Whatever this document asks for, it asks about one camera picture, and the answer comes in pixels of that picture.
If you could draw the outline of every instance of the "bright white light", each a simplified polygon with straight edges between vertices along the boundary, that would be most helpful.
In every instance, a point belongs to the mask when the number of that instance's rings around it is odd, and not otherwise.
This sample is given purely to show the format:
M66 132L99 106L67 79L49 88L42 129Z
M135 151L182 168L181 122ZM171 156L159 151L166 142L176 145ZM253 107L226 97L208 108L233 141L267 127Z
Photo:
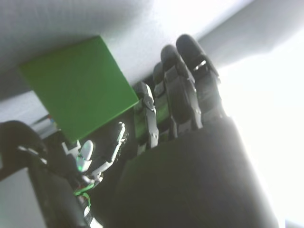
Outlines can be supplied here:
M235 120L275 212L304 224L304 31L271 53L221 69Z

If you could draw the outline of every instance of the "green wire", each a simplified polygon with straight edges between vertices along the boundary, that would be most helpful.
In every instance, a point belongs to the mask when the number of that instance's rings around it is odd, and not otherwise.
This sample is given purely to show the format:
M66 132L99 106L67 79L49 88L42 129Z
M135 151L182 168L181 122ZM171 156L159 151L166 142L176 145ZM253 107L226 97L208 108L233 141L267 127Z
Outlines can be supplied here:
M91 198L87 193L82 193L81 196L86 197L88 201L89 208L91 209Z
M85 188L83 189L78 189L76 191L74 191L74 195L75 196L79 196L81 195L82 193L86 192L86 191L89 191L90 189L92 189L94 187L94 183L92 184L89 184L88 186L86 186Z

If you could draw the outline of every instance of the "green box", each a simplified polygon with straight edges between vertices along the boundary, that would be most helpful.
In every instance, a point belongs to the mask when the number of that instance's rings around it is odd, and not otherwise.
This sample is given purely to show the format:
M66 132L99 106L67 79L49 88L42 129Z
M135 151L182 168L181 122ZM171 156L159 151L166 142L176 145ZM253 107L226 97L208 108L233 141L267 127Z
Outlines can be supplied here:
M72 142L138 101L100 37L38 57L20 69Z

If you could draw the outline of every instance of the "green block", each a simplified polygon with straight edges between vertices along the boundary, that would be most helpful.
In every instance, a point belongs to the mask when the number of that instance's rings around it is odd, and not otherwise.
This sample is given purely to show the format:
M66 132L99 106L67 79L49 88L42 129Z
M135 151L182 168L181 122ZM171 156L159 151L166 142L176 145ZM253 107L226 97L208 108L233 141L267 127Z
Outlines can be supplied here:
M20 68L72 142L138 101L100 37L38 57Z

